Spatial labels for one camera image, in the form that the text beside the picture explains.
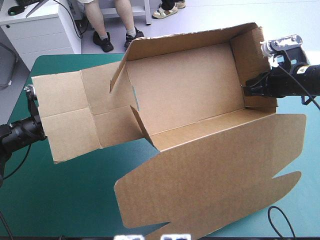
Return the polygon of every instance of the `corrugated cardboard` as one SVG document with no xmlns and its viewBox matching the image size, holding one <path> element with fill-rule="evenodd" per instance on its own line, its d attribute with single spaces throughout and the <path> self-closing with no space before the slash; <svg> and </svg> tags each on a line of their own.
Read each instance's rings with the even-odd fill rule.
<svg viewBox="0 0 320 240">
<path fill-rule="evenodd" d="M 114 190 L 127 227 L 169 223 L 151 240 L 198 239 L 274 203 L 301 176 L 273 178 L 300 154 L 306 119 L 244 97 L 270 68 L 263 40 L 255 23 L 145 37 L 121 62 L 34 77 L 54 161 L 145 137 L 160 154 Z"/>
<path fill-rule="evenodd" d="M 115 62 L 32 78 L 55 163 L 143 138 L 131 108 L 137 105 L 125 71 L 110 94 L 118 66 Z"/>
</svg>

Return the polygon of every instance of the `sneaker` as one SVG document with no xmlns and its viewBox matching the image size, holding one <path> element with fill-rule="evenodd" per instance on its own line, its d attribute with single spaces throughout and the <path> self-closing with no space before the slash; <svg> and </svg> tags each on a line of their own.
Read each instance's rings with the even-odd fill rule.
<svg viewBox="0 0 320 240">
<path fill-rule="evenodd" d="M 114 49 L 114 46 L 112 46 L 110 42 L 110 33 L 107 32 L 106 34 L 108 37 L 106 39 L 101 40 L 99 34 L 96 31 L 93 33 L 94 44 L 100 46 L 102 51 L 104 51 L 105 53 L 110 52 Z"/>
<path fill-rule="evenodd" d="M 187 6 L 186 0 L 177 1 L 176 6 L 178 7 L 178 9 L 184 9 Z"/>
<path fill-rule="evenodd" d="M 144 37 L 144 33 L 142 31 L 139 31 L 136 27 L 135 27 L 135 37 L 129 35 L 129 34 L 126 34 L 125 35 L 125 44 L 124 44 L 124 47 L 127 49 L 130 45 L 130 43 L 137 39 L 137 38 L 141 38 L 141 37 Z"/>
<path fill-rule="evenodd" d="M 175 4 L 171 10 L 164 10 L 162 7 L 159 7 L 159 9 L 152 14 L 152 17 L 155 19 L 165 19 L 173 14 L 176 14 L 177 12 L 177 4 Z"/>
</svg>

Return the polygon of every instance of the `green table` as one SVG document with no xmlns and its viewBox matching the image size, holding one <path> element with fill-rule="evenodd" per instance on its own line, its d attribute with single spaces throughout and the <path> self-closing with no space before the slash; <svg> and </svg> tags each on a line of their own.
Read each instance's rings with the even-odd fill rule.
<svg viewBox="0 0 320 240">
<path fill-rule="evenodd" d="M 37 59 L 31 76 L 77 71 L 119 61 L 122 54 L 53 55 Z M 302 106 L 299 97 L 279 99 L 278 113 L 305 113 L 307 126 L 303 152 L 280 175 L 302 171 L 297 186 L 276 203 L 289 217 L 298 236 L 320 236 L 319 111 Z M 27 98 L 18 99 L 10 122 L 29 116 Z M 13 154 L 8 174 L 21 162 L 26 149 Z M 116 234 L 147 234 L 161 224 L 127 229 L 123 226 L 114 193 L 115 182 L 155 156 L 158 151 L 145 139 L 99 149 L 54 165 L 48 141 L 32 145 L 21 169 L 0 188 L 0 210 L 15 236 L 106 237 Z M 284 236 L 290 236 L 280 214 L 273 219 Z M 7 233 L 0 224 L 0 236 Z M 274 237 L 267 209 L 251 214 L 215 233 L 214 237 Z"/>
<path fill-rule="evenodd" d="M 122 56 L 41 56 L 26 84 L 32 83 L 32 76 L 78 71 L 120 61 Z M 28 116 L 23 91 L 10 122 Z M 16 168 L 26 150 L 13 154 L 6 164 L 5 175 Z M 159 226 L 137 229 L 123 226 L 113 187 L 119 178 L 157 153 L 145 139 L 140 139 L 54 164 L 48 141 L 36 142 L 24 165 L 0 188 L 0 210 L 15 236 L 102 237 L 151 232 Z M 1 225 L 0 236 L 6 235 Z"/>
</svg>

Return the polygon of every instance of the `person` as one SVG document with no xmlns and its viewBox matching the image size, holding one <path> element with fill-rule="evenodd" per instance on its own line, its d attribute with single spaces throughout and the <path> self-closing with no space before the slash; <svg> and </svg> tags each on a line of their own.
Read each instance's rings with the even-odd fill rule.
<svg viewBox="0 0 320 240">
<path fill-rule="evenodd" d="M 184 9 L 187 6 L 186 0 L 162 0 L 157 11 L 152 14 L 155 19 L 164 19 Z"/>
<path fill-rule="evenodd" d="M 102 15 L 99 6 L 99 0 L 78 1 L 84 3 L 86 17 L 91 26 L 95 29 L 95 32 L 93 33 L 94 44 L 99 45 L 105 53 L 113 50 L 114 46 L 111 43 L 110 33 L 106 31 L 104 16 Z M 120 16 L 126 29 L 124 47 L 128 48 L 134 39 L 144 37 L 144 33 L 135 27 L 130 0 L 114 0 L 114 4 L 116 12 Z"/>
</svg>

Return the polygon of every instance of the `white cabinet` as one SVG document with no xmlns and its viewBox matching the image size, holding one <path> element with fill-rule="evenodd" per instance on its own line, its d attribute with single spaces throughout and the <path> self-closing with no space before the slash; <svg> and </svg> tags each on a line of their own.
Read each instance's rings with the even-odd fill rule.
<svg viewBox="0 0 320 240">
<path fill-rule="evenodd" d="M 60 2 L 70 10 L 66 0 Z M 35 4 L 24 13 L 9 16 L 7 11 L 14 5 L 13 0 L 4 0 L 0 26 L 29 70 L 42 55 L 81 54 L 81 39 L 61 5 L 48 1 L 28 18 L 27 13 Z"/>
</svg>

